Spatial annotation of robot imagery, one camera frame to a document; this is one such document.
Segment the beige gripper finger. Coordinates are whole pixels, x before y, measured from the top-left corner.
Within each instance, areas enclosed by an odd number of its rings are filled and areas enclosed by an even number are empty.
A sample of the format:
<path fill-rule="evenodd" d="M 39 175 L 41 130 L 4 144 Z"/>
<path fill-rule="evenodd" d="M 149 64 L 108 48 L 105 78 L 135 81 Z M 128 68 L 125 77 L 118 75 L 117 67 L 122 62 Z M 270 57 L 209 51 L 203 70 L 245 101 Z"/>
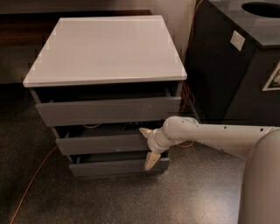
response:
<path fill-rule="evenodd" d="M 160 158 L 161 158 L 160 154 L 154 152 L 148 152 L 145 160 L 144 169 L 146 171 L 151 170 Z"/>
<path fill-rule="evenodd" d="M 139 131 L 142 133 L 142 135 L 147 138 L 150 133 L 152 132 L 151 129 L 147 129 L 147 128 L 140 128 Z"/>

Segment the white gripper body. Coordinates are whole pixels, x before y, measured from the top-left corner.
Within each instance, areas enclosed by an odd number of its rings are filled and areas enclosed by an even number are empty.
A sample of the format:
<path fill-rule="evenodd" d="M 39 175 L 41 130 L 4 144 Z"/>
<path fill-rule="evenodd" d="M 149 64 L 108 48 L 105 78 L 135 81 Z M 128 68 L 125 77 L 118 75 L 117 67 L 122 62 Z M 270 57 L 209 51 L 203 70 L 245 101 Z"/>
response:
<path fill-rule="evenodd" d="M 169 140 L 162 133 L 161 129 L 154 129 L 147 136 L 148 147 L 153 153 L 161 154 L 167 151 L 170 148 L 168 143 Z"/>

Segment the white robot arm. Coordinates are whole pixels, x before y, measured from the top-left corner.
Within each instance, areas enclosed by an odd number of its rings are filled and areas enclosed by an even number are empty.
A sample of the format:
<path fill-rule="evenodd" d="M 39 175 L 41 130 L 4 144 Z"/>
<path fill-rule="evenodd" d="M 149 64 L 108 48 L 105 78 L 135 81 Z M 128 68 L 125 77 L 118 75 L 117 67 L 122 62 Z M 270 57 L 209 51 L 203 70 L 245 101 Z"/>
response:
<path fill-rule="evenodd" d="M 280 224 L 280 128 L 202 124 L 192 117 L 170 116 L 157 129 L 139 130 L 149 152 L 149 171 L 172 146 L 190 141 L 246 160 L 238 224 Z"/>

